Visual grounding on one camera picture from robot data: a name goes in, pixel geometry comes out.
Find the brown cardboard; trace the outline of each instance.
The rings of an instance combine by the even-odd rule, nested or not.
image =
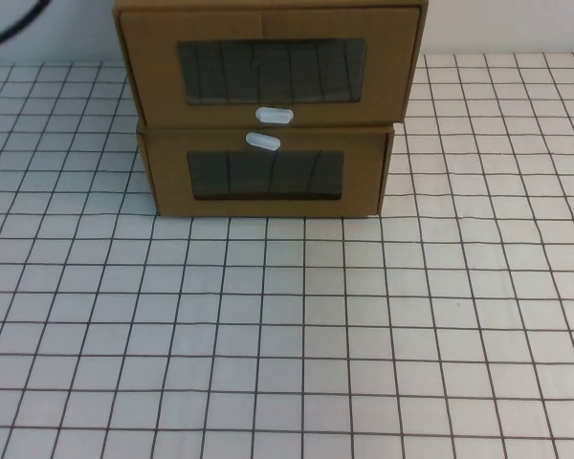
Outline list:
[[[278,137],[281,140],[279,151],[343,152],[342,198],[339,200],[195,199],[188,152],[259,154],[259,150],[245,142],[249,132],[246,129],[181,130],[140,127],[140,147],[141,151],[145,152],[144,163],[160,214],[356,217],[380,212],[393,139],[391,127],[255,130]]]
[[[179,43],[313,38],[365,39],[361,100],[274,104],[294,111],[291,126],[390,125],[406,114],[427,4],[427,0],[117,0],[115,20],[139,115],[149,128],[261,126],[254,113],[266,103],[187,102],[176,52]]]

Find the stacked drawer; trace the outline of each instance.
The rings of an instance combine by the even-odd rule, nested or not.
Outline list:
[[[380,212],[427,0],[117,0],[162,215]]]

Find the black cable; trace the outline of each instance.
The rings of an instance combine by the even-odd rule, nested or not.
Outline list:
[[[48,6],[51,0],[38,0],[36,4],[23,16],[20,20],[15,22],[9,28],[0,32],[0,45],[5,41],[13,38],[18,33],[21,33],[42,13]]]

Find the cardboard drawer box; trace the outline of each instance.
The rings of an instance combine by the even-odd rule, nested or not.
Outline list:
[[[138,140],[164,216],[367,216],[383,203],[393,129],[144,129]]]
[[[150,128],[404,120],[428,0],[117,0],[115,20]]]

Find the grid paper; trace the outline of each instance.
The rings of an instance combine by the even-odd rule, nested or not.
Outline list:
[[[156,218],[135,125],[0,67],[0,458],[574,459],[574,55],[422,57],[381,218]]]

